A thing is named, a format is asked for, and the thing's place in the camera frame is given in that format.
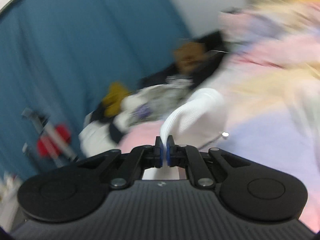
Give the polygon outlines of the red garment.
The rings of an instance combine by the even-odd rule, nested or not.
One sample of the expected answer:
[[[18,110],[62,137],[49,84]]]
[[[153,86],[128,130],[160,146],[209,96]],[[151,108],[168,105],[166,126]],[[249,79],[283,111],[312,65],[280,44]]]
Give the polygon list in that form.
[[[49,158],[64,154],[67,158],[71,158],[71,132],[64,124],[53,125],[47,123],[43,131],[40,133],[37,141],[37,150],[40,157]]]

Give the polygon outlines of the grey crumpled garment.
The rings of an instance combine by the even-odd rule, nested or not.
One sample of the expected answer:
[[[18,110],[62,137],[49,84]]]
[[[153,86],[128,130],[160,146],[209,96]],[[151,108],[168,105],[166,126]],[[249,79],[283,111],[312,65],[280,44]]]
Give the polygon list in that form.
[[[126,131],[131,126],[167,116],[189,94],[192,84],[185,76],[170,76],[164,84],[142,88],[125,97],[116,118],[118,127]]]

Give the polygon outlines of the pastel tie-dye duvet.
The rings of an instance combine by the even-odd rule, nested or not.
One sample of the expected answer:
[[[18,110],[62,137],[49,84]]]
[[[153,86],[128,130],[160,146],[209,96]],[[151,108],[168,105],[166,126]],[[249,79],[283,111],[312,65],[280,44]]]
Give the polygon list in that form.
[[[299,178],[301,220],[318,231],[319,0],[260,2],[220,22],[232,54],[206,84],[226,102],[220,146]]]

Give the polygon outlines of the brown paper shopping bag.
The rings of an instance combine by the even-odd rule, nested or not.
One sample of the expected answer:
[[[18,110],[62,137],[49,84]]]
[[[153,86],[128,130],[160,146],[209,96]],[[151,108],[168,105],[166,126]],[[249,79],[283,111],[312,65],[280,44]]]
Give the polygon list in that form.
[[[188,75],[207,58],[206,48],[202,43],[187,42],[174,50],[174,58],[178,72]]]

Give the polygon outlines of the silver garment steamer stand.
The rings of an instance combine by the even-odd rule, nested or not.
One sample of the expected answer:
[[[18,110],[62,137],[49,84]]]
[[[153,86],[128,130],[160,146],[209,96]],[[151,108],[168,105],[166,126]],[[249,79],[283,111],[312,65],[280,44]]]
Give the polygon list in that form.
[[[79,159],[70,146],[72,136],[66,125],[54,126],[48,117],[29,108],[25,108],[21,115],[32,122],[39,135],[36,146],[41,157],[49,157],[57,167],[63,165],[59,159],[62,155],[70,162]]]

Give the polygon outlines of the white hooded sweatshirt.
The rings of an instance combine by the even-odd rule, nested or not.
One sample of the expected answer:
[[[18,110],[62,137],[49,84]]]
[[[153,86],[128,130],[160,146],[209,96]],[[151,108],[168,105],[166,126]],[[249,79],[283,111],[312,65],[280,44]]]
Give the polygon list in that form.
[[[215,89],[201,88],[174,110],[159,130],[164,152],[168,149],[169,136],[178,145],[191,145],[204,150],[220,138],[226,138],[228,104]]]

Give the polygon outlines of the mustard yellow garment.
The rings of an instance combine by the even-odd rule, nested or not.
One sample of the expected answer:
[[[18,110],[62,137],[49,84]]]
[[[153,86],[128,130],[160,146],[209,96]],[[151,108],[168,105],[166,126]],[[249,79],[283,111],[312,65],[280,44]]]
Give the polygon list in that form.
[[[122,100],[130,94],[130,91],[121,83],[111,83],[107,95],[101,101],[104,107],[104,117],[111,118],[118,115],[121,111]]]

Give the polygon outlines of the black bedside sofa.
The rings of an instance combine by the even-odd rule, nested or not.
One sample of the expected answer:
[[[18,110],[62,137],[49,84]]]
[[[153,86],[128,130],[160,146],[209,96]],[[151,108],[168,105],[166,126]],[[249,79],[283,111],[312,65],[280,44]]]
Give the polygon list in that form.
[[[194,41],[204,45],[205,54],[204,60],[202,60],[190,74],[181,74],[176,63],[172,63],[160,72],[140,79],[138,88],[142,89],[150,86],[162,85],[167,83],[169,77],[178,75],[191,80],[190,89],[195,89],[203,83],[219,69],[222,59],[227,55],[228,50],[225,47],[222,35],[218,30],[197,38]]]

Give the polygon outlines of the blue curtain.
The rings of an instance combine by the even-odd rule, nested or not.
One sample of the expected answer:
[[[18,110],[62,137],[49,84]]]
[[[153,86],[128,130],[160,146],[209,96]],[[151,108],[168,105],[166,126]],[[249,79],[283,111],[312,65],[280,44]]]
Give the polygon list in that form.
[[[1,13],[1,172],[35,174],[22,154],[37,133],[25,108],[65,123],[72,146],[112,82],[172,63],[190,32],[170,0],[16,0]]]

